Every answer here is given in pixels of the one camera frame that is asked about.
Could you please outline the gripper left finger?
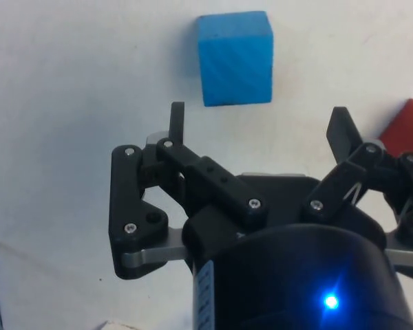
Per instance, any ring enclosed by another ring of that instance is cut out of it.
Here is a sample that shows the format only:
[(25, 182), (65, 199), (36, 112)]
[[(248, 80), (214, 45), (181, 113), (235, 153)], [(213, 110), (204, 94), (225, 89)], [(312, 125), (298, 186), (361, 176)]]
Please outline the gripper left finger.
[[(173, 102), (167, 131), (146, 146), (112, 151), (109, 240), (116, 275), (136, 279), (183, 260), (189, 267), (225, 244), (261, 230), (267, 222), (265, 198), (211, 158), (184, 145), (184, 103)], [(172, 228), (164, 210), (144, 199), (158, 187), (185, 211), (182, 228)]]

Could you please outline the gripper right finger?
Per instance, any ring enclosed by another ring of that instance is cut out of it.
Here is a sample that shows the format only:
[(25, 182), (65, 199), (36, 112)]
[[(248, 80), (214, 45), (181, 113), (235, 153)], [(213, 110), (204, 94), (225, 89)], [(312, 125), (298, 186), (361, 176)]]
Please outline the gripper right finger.
[(337, 165), (307, 198), (309, 216), (333, 222), (369, 190), (378, 191), (395, 215), (396, 237), (413, 244), (413, 153), (395, 157), (375, 143), (364, 142), (345, 107), (332, 110), (326, 138)]

